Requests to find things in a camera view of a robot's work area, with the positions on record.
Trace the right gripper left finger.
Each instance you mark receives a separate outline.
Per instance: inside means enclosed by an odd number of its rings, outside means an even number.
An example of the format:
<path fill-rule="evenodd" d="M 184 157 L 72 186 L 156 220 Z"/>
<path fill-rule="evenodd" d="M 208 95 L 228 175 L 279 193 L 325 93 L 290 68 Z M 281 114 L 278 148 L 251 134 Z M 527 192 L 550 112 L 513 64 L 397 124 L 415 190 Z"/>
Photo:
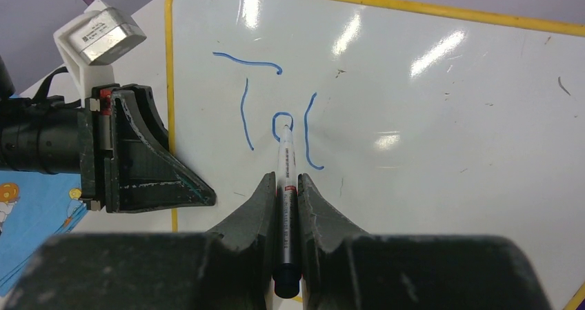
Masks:
<path fill-rule="evenodd" d="M 271 309 L 275 175 L 203 233 L 69 233 L 34 252 L 6 309 Z"/>

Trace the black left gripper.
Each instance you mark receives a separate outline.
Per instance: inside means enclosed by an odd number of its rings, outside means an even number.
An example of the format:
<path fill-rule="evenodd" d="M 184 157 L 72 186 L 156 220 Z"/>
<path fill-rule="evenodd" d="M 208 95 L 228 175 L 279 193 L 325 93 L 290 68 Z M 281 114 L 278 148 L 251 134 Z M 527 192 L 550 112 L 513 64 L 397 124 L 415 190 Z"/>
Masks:
<path fill-rule="evenodd" d="M 113 88 L 93 88 L 78 113 L 80 200 L 111 213 L 215 205 L 211 186 L 170 152 L 152 89 Z"/>

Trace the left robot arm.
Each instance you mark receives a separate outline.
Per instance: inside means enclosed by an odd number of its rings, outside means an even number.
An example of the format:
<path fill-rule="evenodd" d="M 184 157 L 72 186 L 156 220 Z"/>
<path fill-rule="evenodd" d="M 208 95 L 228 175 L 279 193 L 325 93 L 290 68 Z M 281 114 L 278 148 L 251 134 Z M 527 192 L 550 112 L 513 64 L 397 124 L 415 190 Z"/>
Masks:
<path fill-rule="evenodd" d="M 213 206 L 214 190 L 170 152 L 152 89 L 107 84 L 65 102 L 46 77 L 31 98 L 16 97 L 1 68 L 1 169 L 81 177 L 92 211 L 140 213 Z"/>

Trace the yellow framed whiteboard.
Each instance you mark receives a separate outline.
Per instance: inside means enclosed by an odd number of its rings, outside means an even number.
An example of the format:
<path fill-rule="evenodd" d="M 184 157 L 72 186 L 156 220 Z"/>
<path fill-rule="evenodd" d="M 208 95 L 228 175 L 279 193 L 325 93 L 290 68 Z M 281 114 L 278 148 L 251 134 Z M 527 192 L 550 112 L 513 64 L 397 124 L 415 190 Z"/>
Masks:
<path fill-rule="evenodd" d="M 516 243 L 556 309 L 584 282 L 584 28 L 396 0 L 166 0 L 176 156 L 210 228 L 277 162 L 372 233 Z"/>

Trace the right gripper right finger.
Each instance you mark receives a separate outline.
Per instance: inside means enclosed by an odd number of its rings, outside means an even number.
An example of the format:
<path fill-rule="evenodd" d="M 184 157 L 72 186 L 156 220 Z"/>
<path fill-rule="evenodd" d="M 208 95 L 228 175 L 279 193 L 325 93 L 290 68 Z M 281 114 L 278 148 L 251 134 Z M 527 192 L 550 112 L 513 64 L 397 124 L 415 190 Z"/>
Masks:
<path fill-rule="evenodd" d="M 495 235 L 375 235 L 298 177 L 305 309 L 549 309 L 520 248 Z"/>

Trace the blue capped marker pen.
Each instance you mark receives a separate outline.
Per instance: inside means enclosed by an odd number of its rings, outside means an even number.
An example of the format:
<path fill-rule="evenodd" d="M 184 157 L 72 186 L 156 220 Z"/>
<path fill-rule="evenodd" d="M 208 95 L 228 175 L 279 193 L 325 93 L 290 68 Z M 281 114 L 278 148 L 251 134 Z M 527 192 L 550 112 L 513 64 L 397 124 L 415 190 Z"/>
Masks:
<path fill-rule="evenodd" d="M 283 299 L 299 294 L 301 255 L 297 212 L 297 174 L 293 132 L 284 125 L 279 141 L 276 171 L 277 250 L 272 273 L 274 291 Z"/>

